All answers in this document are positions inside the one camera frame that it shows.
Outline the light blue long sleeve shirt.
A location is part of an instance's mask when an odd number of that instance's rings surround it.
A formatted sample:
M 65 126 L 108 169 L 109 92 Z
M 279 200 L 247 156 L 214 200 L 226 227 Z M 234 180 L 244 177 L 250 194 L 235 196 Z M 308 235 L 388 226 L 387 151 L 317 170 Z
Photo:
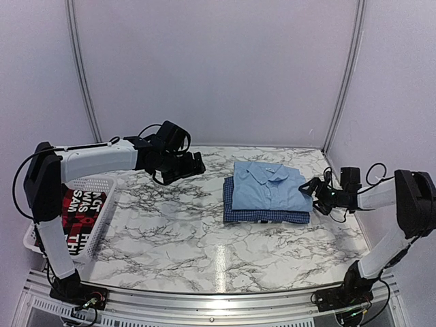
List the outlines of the light blue long sleeve shirt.
M 234 210 L 312 211 L 313 198 L 299 191 L 306 179 L 296 168 L 279 163 L 236 161 L 233 182 Z

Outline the blue checked shirt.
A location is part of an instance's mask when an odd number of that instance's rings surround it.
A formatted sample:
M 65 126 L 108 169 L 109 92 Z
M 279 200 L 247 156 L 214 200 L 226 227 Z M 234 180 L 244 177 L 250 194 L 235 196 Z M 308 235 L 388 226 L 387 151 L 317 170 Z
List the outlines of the blue checked shirt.
M 269 210 L 234 210 L 232 195 L 234 182 L 232 177 L 224 178 L 223 182 L 223 222 L 224 223 L 294 223 L 308 224 L 310 214 L 298 211 Z

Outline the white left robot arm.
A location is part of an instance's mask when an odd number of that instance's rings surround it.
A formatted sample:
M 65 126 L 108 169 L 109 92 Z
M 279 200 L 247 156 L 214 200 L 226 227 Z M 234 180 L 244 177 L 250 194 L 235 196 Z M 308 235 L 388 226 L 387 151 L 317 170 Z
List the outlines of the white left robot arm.
M 38 144 L 26 163 L 29 168 L 23 187 L 32 220 L 42 240 L 44 253 L 62 281 L 60 293 L 72 303 L 86 297 L 86 288 L 72 276 L 76 268 L 63 235 L 62 186 L 77 178 L 114 171 L 144 170 L 152 177 L 161 174 L 160 185 L 201 175 L 206 168 L 199 152 L 189 152 L 190 134 L 164 121 L 156 133 L 146 137 L 127 136 L 107 143 L 54 147 Z

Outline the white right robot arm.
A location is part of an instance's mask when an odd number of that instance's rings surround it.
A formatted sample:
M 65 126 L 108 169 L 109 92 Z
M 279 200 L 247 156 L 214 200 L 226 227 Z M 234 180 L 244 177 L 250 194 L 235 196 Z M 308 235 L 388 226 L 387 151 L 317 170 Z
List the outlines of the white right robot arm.
M 358 260 L 360 278 L 378 277 L 383 270 L 401 261 L 418 239 L 435 230 L 435 185 L 429 173 L 395 170 L 393 176 L 382 176 L 376 183 L 363 187 L 359 168 L 342 167 L 339 182 L 337 189 L 328 168 L 322 178 L 312 178 L 298 190 L 313 196 L 313 208 L 323 215 L 329 215 L 334 208 L 355 213 L 395 207 L 396 225 Z

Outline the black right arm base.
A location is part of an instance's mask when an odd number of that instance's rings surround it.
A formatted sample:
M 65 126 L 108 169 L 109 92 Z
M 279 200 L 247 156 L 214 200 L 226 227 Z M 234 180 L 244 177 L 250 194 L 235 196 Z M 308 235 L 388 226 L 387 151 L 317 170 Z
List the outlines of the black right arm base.
M 358 261 L 355 261 L 347 269 L 340 286 L 315 291 L 311 295 L 311 302 L 319 312 L 360 305 L 373 299 L 371 289 L 376 281 L 377 278 L 361 277 Z

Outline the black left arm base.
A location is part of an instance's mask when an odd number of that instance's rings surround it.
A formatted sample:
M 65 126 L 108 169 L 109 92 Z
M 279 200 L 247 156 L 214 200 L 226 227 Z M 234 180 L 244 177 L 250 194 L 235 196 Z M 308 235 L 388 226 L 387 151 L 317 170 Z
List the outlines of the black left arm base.
M 77 270 L 64 279 L 53 277 L 49 279 L 49 282 L 51 286 L 51 298 L 81 308 L 83 308 L 86 303 L 96 299 L 96 303 L 89 305 L 91 308 L 97 310 L 104 310 L 106 308 L 108 290 L 104 287 L 83 283 Z

